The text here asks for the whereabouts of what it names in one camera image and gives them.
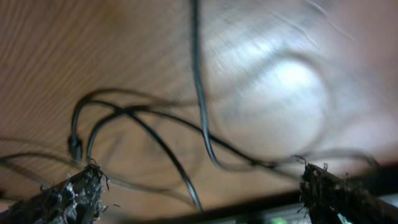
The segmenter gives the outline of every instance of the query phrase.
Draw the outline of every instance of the cable connector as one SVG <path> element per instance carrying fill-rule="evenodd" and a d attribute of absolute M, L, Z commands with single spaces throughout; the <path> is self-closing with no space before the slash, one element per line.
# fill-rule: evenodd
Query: cable connector
<path fill-rule="evenodd" d="M 77 163 L 81 162 L 81 159 L 83 158 L 83 148 L 80 138 L 69 136 L 68 148 L 72 159 Z"/>

